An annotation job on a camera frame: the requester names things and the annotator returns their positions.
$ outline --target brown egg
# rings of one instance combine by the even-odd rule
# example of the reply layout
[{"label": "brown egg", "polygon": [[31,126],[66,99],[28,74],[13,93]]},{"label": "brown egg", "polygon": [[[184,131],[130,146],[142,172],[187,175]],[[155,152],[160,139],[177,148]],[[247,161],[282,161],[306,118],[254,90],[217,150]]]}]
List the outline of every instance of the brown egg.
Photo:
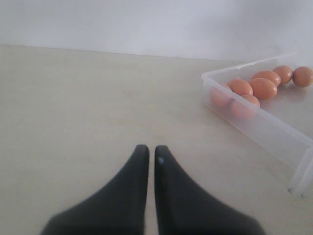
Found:
[{"label": "brown egg", "polygon": [[238,95],[245,95],[245,94],[253,94],[252,87],[250,84],[244,80],[239,78],[233,79],[227,83],[230,89],[238,94]]},{"label": "brown egg", "polygon": [[293,71],[292,80],[299,87],[308,87],[313,83],[313,71],[309,67],[298,67]]},{"label": "brown egg", "polygon": [[[221,85],[230,90],[226,84],[222,83]],[[231,101],[231,97],[228,94],[215,87],[213,87],[210,91],[210,99],[211,102],[217,107],[226,107]]]},{"label": "brown egg", "polygon": [[280,65],[273,69],[273,72],[280,76],[280,84],[285,85],[290,82],[292,78],[292,68],[288,65]]},{"label": "brown egg", "polygon": [[252,79],[254,78],[264,78],[271,82],[273,82],[276,86],[280,84],[280,76],[273,71],[260,71],[254,74]]},{"label": "brown egg", "polygon": [[[250,95],[250,94],[246,94],[243,96],[243,98],[245,98],[246,100],[255,104],[257,107],[260,107],[260,102],[255,96]],[[231,112],[235,118],[248,119],[248,118],[252,118],[255,116],[256,109],[251,109],[251,108],[249,108],[249,107],[247,107],[247,106],[243,105],[242,103],[235,100],[231,104]]]},{"label": "brown egg", "polygon": [[254,78],[249,81],[253,94],[258,99],[272,99],[277,94],[277,86],[264,78]]}]

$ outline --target tabletop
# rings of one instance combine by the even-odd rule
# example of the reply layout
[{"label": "tabletop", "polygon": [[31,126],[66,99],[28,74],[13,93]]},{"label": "tabletop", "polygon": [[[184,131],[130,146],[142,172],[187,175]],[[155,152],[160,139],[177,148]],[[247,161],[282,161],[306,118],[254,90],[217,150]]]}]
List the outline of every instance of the tabletop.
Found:
[{"label": "tabletop", "polygon": [[206,191],[271,235],[312,235],[293,171],[201,103],[203,72],[238,62],[0,46],[0,231],[39,234],[150,149],[146,234],[157,234],[153,157],[167,145]]}]

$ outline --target white wall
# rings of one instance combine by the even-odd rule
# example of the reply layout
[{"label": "white wall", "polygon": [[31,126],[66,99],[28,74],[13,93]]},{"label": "white wall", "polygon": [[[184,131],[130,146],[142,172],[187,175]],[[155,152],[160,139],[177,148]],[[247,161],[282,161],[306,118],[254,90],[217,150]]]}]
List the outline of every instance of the white wall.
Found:
[{"label": "white wall", "polygon": [[0,43],[313,65],[313,0],[0,0]]}]

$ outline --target transparent plastic box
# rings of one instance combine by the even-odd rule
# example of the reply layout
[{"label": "transparent plastic box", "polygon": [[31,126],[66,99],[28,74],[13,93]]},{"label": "transparent plastic box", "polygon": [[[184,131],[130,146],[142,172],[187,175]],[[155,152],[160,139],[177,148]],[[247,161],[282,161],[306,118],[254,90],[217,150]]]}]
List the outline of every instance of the transparent plastic box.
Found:
[{"label": "transparent plastic box", "polygon": [[[313,118],[313,90],[297,88],[291,81],[278,87],[277,96],[272,100],[260,101],[257,107],[220,85],[240,78],[249,81],[259,71],[273,70],[278,65],[297,67],[297,54],[285,54],[253,63],[202,74],[203,101],[205,105],[226,119],[233,126],[275,155],[294,170],[288,190],[296,196],[306,196],[313,179],[313,140],[303,134],[306,125]],[[244,108],[253,112],[253,117],[235,118],[230,107],[217,107],[211,102],[210,93],[219,91],[238,101]]]}]

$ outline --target clear plastic container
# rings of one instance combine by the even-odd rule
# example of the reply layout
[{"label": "clear plastic container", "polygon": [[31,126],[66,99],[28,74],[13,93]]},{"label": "clear plastic container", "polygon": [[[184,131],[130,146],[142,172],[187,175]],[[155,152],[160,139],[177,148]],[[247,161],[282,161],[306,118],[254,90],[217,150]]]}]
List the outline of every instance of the clear plastic container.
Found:
[{"label": "clear plastic container", "polygon": [[[220,85],[234,78],[249,81],[256,72],[273,70],[278,65],[289,65],[295,68],[296,61],[296,53],[285,54],[206,72],[201,77],[205,105],[293,169],[295,173],[288,190],[296,196],[303,197],[309,193],[313,179],[313,140],[293,127],[297,126],[299,127],[297,129],[305,131],[306,125],[310,123],[313,114],[313,105],[310,102],[313,99],[310,97],[313,98],[313,90],[298,89],[290,82],[278,88],[278,94],[274,99],[260,101],[261,108],[258,108]],[[233,116],[230,106],[217,107],[211,101],[210,94],[213,91],[230,96],[232,102],[238,101],[242,107],[251,111],[253,116],[238,119]]]}]

